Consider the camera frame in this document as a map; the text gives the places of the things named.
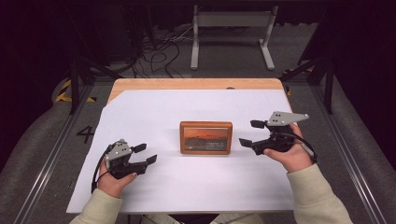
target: sleeve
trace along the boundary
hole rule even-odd
[[[288,174],[297,223],[352,223],[344,204],[316,164]]]
[[[96,189],[90,200],[85,204],[81,214],[70,223],[115,223],[122,204],[122,199],[113,198],[103,191]]]

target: white paper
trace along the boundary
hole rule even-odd
[[[267,139],[267,129],[250,126],[274,111],[291,112],[282,90],[124,91],[107,105],[78,177],[67,213],[80,213],[91,197],[94,169],[107,146],[123,138],[134,153],[130,162],[158,155],[144,175],[123,192],[122,213],[263,212],[292,210],[283,166],[241,147],[239,138]],[[230,121],[228,156],[180,154],[181,121]]]

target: small wooden box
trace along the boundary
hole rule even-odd
[[[228,121],[181,121],[180,152],[194,155],[229,155],[233,124]]]

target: human hand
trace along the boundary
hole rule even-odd
[[[297,125],[291,124],[290,127],[295,134],[303,138],[303,134]],[[278,152],[271,148],[266,148],[263,153],[269,158],[282,163],[289,173],[303,170],[312,165],[308,153],[302,147],[302,142],[297,139],[294,141],[294,146],[287,152]]]
[[[114,198],[119,198],[125,186],[136,179],[137,173],[117,179],[107,171],[106,159],[102,159],[99,176],[101,177],[98,180],[98,188]]]

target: printed number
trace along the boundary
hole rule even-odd
[[[95,133],[92,133],[91,130],[92,130],[92,127],[91,126],[87,126],[85,129],[83,129],[83,130],[81,130],[81,131],[79,131],[77,133],[77,135],[83,135],[83,136],[85,135],[84,144],[87,144],[88,139],[90,138],[90,136],[95,134]]]

